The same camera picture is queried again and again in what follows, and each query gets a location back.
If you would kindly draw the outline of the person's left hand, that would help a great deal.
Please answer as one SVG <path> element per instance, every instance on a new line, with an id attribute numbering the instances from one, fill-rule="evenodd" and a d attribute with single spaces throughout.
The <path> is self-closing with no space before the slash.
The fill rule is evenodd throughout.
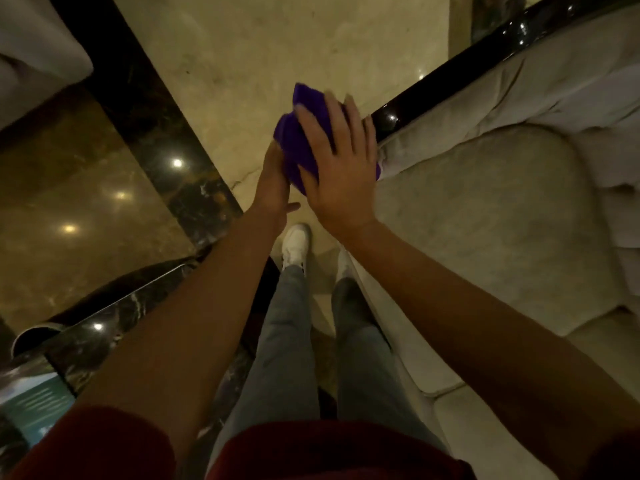
<path id="1" fill-rule="evenodd" d="M 278 236 L 287 223 L 291 185 L 284 172 L 284 154 L 273 139 L 266 151 L 250 212 L 266 222 Z"/>

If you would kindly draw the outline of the person's right hand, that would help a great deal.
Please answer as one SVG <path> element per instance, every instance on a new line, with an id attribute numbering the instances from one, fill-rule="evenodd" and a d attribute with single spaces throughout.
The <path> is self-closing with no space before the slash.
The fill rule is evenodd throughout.
<path id="1" fill-rule="evenodd" d="M 374 187 L 377 164 L 367 161 L 364 120 L 351 95 L 341 104 L 351 131 L 352 152 L 336 152 L 316 118 L 295 107 L 317 163 L 322 201 L 308 201 L 322 226 L 346 248 L 376 222 Z"/>

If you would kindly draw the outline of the purple cleaning cloth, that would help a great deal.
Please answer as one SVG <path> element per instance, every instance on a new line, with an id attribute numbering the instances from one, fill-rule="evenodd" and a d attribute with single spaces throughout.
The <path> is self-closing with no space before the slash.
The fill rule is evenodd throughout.
<path id="1" fill-rule="evenodd" d="M 297 105 L 303 105 L 314 115 L 334 150 L 332 125 L 324 94 L 297 82 L 292 93 L 292 107 Z M 306 196 L 300 167 L 305 168 L 316 180 L 319 180 L 319 174 L 312 149 L 294 111 L 281 116 L 274 129 L 273 138 L 284 154 L 284 173 L 287 179 L 302 195 Z"/>

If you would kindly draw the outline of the person's right forearm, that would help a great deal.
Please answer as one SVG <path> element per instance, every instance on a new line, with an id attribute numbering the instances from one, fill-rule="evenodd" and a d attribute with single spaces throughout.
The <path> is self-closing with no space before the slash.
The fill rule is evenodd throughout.
<path id="1" fill-rule="evenodd" d="M 592 358 L 376 219 L 321 223 L 559 480 L 640 480 L 640 402 Z"/>

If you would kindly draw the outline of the person's left forearm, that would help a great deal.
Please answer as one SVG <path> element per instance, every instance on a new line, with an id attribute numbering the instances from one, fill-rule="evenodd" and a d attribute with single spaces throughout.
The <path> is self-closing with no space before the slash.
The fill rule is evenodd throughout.
<path id="1" fill-rule="evenodd" d="M 236 353 L 278 236 L 246 211 L 203 263 L 124 335 L 73 410 L 105 406 L 136 415 L 168 436 L 176 459 L 186 455 Z"/>

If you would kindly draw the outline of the white left shoe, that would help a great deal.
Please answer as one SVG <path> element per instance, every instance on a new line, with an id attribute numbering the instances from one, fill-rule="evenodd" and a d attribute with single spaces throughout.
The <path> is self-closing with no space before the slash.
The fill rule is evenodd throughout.
<path id="1" fill-rule="evenodd" d="M 305 223 L 294 224 L 285 232 L 282 242 L 282 269 L 297 266 L 304 274 L 307 273 L 311 237 L 311 229 Z"/>

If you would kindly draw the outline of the white shoe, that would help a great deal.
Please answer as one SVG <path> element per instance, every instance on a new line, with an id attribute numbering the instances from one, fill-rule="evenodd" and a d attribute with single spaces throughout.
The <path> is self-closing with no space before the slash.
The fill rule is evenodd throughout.
<path id="1" fill-rule="evenodd" d="M 341 246 L 337 258 L 337 272 L 335 282 L 338 284 L 342 280 L 356 281 L 356 272 L 354 271 L 353 262 L 349 252 L 345 247 Z"/>
<path id="2" fill-rule="evenodd" d="M 304 274 L 307 273 L 311 237 L 311 229 L 305 223 L 294 224 L 285 232 L 282 242 L 282 269 L 297 266 Z"/>

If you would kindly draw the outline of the white right shoe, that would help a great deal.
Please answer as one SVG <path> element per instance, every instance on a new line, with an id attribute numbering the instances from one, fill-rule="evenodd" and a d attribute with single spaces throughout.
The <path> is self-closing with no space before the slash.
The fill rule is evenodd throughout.
<path id="1" fill-rule="evenodd" d="M 338 284 L 342 280 L 356 281 L 356 272 L 354 271 L 353 262 L 349 252 L 345 247 L 341 246 L 337 258 L 337 272 L 335 282 Z"/>

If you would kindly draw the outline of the grey jeans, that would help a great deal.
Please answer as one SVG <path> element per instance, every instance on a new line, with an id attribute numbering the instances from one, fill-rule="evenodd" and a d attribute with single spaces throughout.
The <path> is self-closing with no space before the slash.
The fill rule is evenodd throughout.
<path id="1" fill-rule="evenodd" d="M 337 331 L 339 426 L 375 423 L 448 453 L 420 420 L 405 393 L 394 355 L 356 280 L 346 271 L 332 292 Z M 277 421 L 300 426 L 320 418 L 306 277 L 284 268 L 263 323 L 257 354 L 241 396 L 213 447 L 209 468 L 224 446 L 251 427 Z"/>

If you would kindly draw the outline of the beige fabric sofa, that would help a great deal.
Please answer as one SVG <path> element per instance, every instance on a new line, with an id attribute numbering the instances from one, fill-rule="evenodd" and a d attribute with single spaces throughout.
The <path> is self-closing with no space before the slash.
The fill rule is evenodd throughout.
<path id="1" fill-rule="evenodd" d="M 640 0 L 540 0 L 373 113 L 376 215 L 640 402 Z"/>

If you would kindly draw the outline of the black marble side table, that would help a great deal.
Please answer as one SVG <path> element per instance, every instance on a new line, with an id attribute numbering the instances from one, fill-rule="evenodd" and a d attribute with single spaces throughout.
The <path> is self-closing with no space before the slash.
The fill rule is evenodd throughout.
<path id="1" fill-rule="evenodd" d="M 19 378 L 57 373 L 70 391 L 80 395 L 124 334 L 196 268 L 183 258 L 125 275 L 82 299 L 52 321 L 23 332 L 12 346 L 12 361 L 0 369 L 0 387 Z M 279 268 L 268 259 L 241 343 L 209 408 L 204 427 L 176 480 L 204 480 L 212 447 L 236 405 L 251 368 L 268 304 L 275 292 Z M 32 447 L 0 413 L 0 480 Z"/>

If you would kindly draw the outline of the red shirt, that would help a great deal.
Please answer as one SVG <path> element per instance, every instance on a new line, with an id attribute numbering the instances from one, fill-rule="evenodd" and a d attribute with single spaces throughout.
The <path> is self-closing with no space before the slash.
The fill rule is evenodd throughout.
<path id="1" fill-rule="evenodd" d="M 634 412 L 585 399 L 544 408 L 500 401 L 501 423 L 526 446 L 569 460 L 579 440 L 593 445 L 571 480 L 640 480 L 640 402 Z M 9 480 L 173 480 L 173 433 L 194 426 L 178 401 L 81 401 L 13 469 Z M 569 452 L 561 452 L 569 447 Z M 476 480 L 471 466 L 434 446 L 363 420 L 268 421 L 221 450 L 205 480 Z"/>

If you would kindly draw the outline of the teal printed booklet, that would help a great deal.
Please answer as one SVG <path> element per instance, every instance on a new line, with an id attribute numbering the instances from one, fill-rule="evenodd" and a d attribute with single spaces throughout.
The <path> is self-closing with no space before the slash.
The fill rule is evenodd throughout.
<path id="1" fill-rule="evenodd" d="M 75 400 L 76 396 L 55 372 L 19 378 L 0 387 L 0 413 L 29 447 L 43 439 Z"/>

